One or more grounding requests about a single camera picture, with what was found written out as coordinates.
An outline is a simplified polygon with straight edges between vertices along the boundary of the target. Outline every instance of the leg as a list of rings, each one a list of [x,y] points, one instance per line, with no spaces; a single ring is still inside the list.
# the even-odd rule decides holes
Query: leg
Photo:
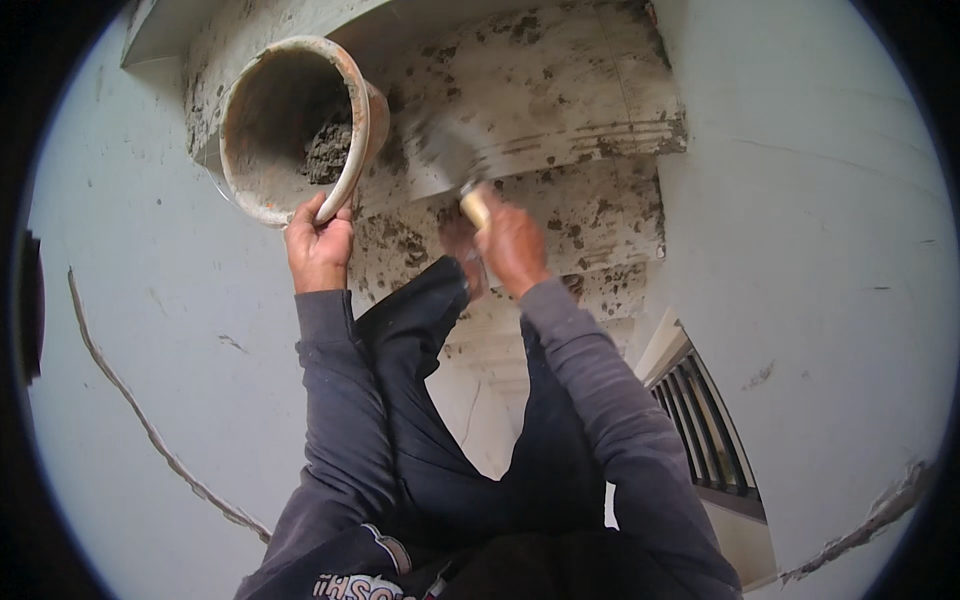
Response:
[[[467,459],[423,383],[468,301],[463,269],[445,256],[357,320],[387,404],[405,496],[397,533],[409,541],[462,545],[505,531],[502,486]]]
[[[540,336],[520,321],[530,373],[523,431],[503,476],[528,531],[558,535],[602,529],[606,482],[573,400],[546,364]]]

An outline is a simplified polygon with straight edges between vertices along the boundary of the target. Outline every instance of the dark gray sleeve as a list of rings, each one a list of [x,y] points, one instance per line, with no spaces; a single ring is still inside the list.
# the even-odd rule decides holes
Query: dark gray sleeve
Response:
[[[299,294],[295,301],[307,465],[261,570],[302,556],[352,525],[378,522],[395,506],[386,413],[354,330],[350,292]]]
[[[613,512],[620,531],[698,596],[726,597],[739,589],[693,490],[673,421],[610,337],[556,278],[531,288],[520,308],[573,398],[607,481],[616,485]]]

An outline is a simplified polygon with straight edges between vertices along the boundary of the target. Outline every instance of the wooden handle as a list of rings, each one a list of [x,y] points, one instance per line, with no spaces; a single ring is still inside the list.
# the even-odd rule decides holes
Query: wooden handle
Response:
[[[460,201],[460,209],[478,230],[490,226],[490,210],[484,204],[479,191],[470,190]]]

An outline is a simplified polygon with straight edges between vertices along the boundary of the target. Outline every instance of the metal railing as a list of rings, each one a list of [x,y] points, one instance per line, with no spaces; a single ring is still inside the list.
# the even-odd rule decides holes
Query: metal railing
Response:
[[[680,432],[690,479],[700,496],[766,521],[743,444],[696,349],[654,381],[650,391]]]

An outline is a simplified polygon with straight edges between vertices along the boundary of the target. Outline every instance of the worker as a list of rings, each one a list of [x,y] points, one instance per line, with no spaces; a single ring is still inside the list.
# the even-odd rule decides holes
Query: worker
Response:
[[[236,598],[738,597],[673,422],[550,273],[534,220],[481,193],[489,227],[474,236],[453,219],[446,255],[357,320],[351,207],[319,227],[323,193],[297,209],[285,239],[307,465]],[[487,287],[484,264],[519,304],[530,375],[499,481],[467,459],[424,385]],[[604,524],[608,481],[619,530]]]

